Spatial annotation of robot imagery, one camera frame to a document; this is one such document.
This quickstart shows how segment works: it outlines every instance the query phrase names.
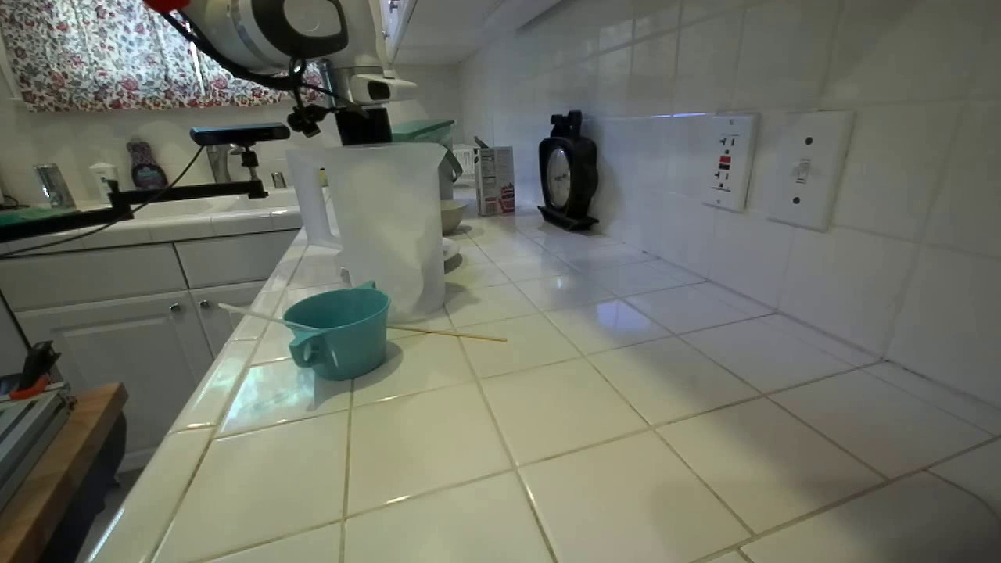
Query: white tile countertop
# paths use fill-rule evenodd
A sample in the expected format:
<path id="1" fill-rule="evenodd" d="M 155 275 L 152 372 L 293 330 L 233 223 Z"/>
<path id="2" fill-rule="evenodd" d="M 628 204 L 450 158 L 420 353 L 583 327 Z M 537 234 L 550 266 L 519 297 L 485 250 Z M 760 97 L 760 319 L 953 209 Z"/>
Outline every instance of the white tile countertop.
<path id="1" fill-rule="evenodd" d="M 507 344 L 390 336 L 329 384 L 243 319 L 89 561 L 1001 556 L 1001 414 L 534 216 L 454 240 L 431 327 Z M 253 311 L 338 280 L 298 237 Z"/>
<path id="2" fill-rule="evenodd" d="M 231 234 L 284 232 L 284 230 L 301 230 L 301 208 L 293 190 L 273 190 L 266 200 L 209 197 L 209 200 L 155 204 L 139 209 L 127 223 L 115 223 L 111 230 L 94 237 L 69 240 L 52 250 L 65 255 L 65 250 L 96 250 L 96 246 L 133 246 L 133 244 L 231 237 Z M 8 244 L 0 244 L 0 255 L 52 244 L 59 237 L 78 237 L 81 232 L 87 230 L 8 240 Z"/>

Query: window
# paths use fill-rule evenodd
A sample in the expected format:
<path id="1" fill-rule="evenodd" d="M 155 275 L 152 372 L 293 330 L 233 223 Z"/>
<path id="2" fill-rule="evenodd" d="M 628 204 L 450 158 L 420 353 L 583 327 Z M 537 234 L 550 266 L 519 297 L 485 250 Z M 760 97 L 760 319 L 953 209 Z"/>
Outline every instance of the window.
<path id="1" fill-rule="evenodd" d="M 46 112 L 282 100 L 231 79 L 145 0 L 0 0 L 0 38 L 14 91 Z"/>

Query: cabinet drawer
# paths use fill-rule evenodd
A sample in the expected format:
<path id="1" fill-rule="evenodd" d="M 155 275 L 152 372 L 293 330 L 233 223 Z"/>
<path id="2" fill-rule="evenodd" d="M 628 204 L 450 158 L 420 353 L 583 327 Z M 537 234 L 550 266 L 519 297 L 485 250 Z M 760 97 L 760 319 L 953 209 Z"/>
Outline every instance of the cabinet drawer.
<path id="1" fill-rule="evenodd" d="M 192 288 L 266 282 L 298 232 L 177 244 Z"/>
<path id="2" fill-rule="evenodd" d="M 11 311 L 40 311 L 183 290 L 183 275 L 173 246 L 159 244 L 2 261 L 0 288 Z"/>

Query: light switch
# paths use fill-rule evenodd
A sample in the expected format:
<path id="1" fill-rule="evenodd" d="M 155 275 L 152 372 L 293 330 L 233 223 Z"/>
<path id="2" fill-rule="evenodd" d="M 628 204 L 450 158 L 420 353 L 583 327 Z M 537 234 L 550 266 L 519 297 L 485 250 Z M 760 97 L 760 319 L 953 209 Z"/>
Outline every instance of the light switch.
<path id="1" fill-rule="evenodd" d="M 826 232 L 833 223 L 844 160 L 852 145 L 852 112 L 797 116 L 781 158 L 781 189 L 771 220 Z"/>
<path id="2" fill-rule="evenodd" d="M 755 116 L 709 116 L 706 122 L 706 185 L 703 204 L 719 209 L 743 209 L 750 189 Z"/>

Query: teal mug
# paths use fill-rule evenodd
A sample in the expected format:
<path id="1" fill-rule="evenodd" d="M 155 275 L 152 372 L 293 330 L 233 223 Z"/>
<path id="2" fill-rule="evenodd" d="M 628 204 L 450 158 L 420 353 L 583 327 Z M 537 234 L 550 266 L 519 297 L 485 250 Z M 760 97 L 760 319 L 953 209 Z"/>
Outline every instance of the teal mug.
<path id="1" fill-rule="evenodd" d="M 387 293 L 375 284 L 329 290 L 284 314 L 292 359 L 318 378 L 358 378 L 383 364 Z"/>

